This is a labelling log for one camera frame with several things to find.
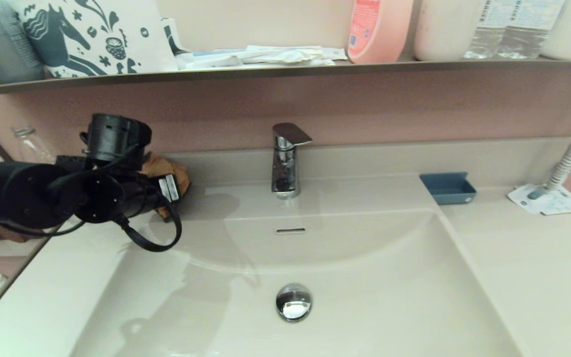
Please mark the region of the chrome drain stopper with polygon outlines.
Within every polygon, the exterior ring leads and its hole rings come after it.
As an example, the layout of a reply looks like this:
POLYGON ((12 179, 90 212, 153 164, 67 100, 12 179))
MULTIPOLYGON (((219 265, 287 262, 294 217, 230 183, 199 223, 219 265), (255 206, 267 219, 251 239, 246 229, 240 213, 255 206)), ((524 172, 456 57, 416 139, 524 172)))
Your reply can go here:
POLYGON ((310 289, 301 283, 289 283, 277 292, 276 309, 286 322, 303 321, 310 314, 312 304, 310 289))

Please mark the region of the small white dark printed box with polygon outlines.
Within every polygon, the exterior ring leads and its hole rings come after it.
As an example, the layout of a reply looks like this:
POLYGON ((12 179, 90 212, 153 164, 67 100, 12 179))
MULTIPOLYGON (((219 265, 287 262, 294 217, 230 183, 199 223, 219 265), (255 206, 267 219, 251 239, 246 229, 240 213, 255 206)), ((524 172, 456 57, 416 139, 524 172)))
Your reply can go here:
POLYGON ((161 24, 173 55, 190 54, 192 52, 192 50, 182 45, 177 33, 175 19, 163 17, 161 18, 161 24))

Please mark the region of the chrome faucet lever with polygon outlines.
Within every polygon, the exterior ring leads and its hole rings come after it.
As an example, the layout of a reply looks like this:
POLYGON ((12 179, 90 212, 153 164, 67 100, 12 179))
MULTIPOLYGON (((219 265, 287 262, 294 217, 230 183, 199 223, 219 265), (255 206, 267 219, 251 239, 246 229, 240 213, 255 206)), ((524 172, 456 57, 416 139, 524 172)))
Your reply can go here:
POLYGON ((274 148, 279 151, 290 151, 299 145, 313 142, 313 139, 296 124, 284 122, 272 127, 274 148))

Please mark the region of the white crumpled wrapper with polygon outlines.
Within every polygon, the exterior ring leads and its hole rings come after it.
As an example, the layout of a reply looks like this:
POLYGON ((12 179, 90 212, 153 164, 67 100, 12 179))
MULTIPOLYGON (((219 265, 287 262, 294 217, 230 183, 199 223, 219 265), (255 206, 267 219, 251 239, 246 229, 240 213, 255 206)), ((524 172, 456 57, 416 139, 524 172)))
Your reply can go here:
POLYGON ((334 65, 335 61, 321 57, 321 46, 307 47, 264 47, 250 45, 244 55, 238 55, 244 64, 284 64, 284 65, 334 65))

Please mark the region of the white smooth jar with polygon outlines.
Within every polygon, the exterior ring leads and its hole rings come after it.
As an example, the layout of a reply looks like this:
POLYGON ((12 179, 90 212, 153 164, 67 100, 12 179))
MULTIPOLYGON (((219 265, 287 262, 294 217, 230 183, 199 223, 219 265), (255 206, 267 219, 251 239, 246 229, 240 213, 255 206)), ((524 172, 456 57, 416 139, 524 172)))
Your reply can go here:
POLYGON ((460 61, 471 45, 484 0, 421 0, 414 55, 419 61, 460 61))

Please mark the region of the capless clear plastic bottle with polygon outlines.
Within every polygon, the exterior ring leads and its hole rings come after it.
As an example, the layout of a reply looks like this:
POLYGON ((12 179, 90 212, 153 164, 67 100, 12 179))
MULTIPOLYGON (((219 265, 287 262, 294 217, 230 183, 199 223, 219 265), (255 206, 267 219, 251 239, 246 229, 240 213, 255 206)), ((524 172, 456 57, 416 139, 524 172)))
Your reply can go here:
POLYGON ((17 140, 22 161, 41 164, 56 163, 57 157, 54 151, 38 135, 33 126, 15 126, 11 127, 11 131, 17 140))

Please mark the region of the blue soap dish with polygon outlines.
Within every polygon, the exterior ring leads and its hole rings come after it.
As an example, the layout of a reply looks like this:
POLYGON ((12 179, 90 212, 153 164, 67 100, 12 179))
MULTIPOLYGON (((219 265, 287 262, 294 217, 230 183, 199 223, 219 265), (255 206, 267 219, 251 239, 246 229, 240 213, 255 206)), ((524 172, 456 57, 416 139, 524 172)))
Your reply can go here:
POLYGON ((471 203, 477 190, 467 180, 467 172, 421 174, 424 183, 438 205, 462 205, 471 203))

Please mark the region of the brown wall shelf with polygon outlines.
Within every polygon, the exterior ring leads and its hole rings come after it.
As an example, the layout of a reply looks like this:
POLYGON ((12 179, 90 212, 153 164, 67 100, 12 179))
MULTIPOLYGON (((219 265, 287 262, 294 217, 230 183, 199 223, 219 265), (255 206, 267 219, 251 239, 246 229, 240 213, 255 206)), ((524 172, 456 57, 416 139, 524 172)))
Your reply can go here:
POLYGON ((177 71, 149 74, 98 75, 57 78, 0 85, 0 95, 39 90, 62 90, 117 84, 170 83, 202 80, 287 78, 319 75, 390 74, 414 71, 492 70, 511 68, 571 68, 571 61, 539 58, 528 60, 401 61, 379 64, 341 63, 324 67, 229 68, 205 71, 177 71))

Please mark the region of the chrome faucet body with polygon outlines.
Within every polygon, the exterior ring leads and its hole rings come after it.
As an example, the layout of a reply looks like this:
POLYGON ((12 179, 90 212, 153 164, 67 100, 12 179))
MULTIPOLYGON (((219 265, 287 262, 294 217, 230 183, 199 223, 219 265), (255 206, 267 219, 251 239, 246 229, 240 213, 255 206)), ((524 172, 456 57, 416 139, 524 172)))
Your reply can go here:
POLYGON ((300 193, 297 151, 294 144, 282 136, 275 138, 271 190, 281 200, 292 199, 300 193))

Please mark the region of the orange and grey cleaning cloth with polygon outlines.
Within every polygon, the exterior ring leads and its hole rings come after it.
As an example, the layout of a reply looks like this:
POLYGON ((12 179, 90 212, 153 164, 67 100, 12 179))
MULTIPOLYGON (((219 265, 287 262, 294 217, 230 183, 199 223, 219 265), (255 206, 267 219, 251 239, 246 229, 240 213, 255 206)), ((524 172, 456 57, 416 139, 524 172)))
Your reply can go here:
POLYGON ((179 203, 192 183, 186 167, 153 152, 147 152, 144 159, 140 172, 172 205, 179 203))

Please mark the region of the pink detergent bottle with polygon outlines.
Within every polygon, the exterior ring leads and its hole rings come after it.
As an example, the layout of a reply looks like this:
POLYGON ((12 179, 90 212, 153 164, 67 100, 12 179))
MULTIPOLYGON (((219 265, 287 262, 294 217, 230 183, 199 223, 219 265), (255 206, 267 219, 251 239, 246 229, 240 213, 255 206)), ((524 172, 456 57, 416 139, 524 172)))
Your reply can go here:
POLYGON ((405 47, 414 0, 354 0, 347 56, 354 64, 394 63, 405 47))

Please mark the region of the clear labelled water bottle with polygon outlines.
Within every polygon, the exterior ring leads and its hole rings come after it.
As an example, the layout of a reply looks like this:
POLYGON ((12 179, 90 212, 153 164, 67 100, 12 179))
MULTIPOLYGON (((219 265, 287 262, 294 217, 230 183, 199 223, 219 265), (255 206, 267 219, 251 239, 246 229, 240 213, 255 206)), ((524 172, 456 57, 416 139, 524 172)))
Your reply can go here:
POLYGON ((539 56, 566 0, 515 0, 515 7, 496 55, 511 60, 539 56))
POLYGON ((482 11, 464 59, 489 59, 496 54, 514 12, 516 0, 483 0, 482 11))

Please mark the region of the white bag with horse print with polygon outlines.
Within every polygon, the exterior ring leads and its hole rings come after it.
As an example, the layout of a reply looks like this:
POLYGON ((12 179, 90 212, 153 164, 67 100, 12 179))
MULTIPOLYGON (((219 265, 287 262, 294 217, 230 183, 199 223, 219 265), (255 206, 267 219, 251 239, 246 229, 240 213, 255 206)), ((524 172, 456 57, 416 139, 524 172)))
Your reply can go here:
POLYGON ((177 71, 156 0, 10 0, 56 78, 177 71))

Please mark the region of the white blue flat packet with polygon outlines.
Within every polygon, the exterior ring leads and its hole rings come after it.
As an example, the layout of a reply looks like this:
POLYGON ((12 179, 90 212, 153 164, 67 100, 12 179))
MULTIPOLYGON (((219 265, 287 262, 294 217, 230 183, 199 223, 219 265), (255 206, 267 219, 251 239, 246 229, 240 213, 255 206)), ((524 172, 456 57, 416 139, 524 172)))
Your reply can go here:
POLYGON ((244 65, 238 55, 246 54, 246 49, 223 50, 174 55, 179 70, 210 70, 213 68, 238 67, 244 65))

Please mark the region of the white sink basin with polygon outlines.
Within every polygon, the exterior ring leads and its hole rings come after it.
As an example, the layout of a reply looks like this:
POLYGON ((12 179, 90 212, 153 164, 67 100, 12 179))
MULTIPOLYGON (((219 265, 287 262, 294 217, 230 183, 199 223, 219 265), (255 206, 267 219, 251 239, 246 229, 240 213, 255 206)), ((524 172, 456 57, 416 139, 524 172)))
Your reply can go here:
POLYGON ((416 176, 194 185, 165 253, 125 252, 69 357, 522 357, 416 176), (276 309, 301 283, 300 322, 276 309))

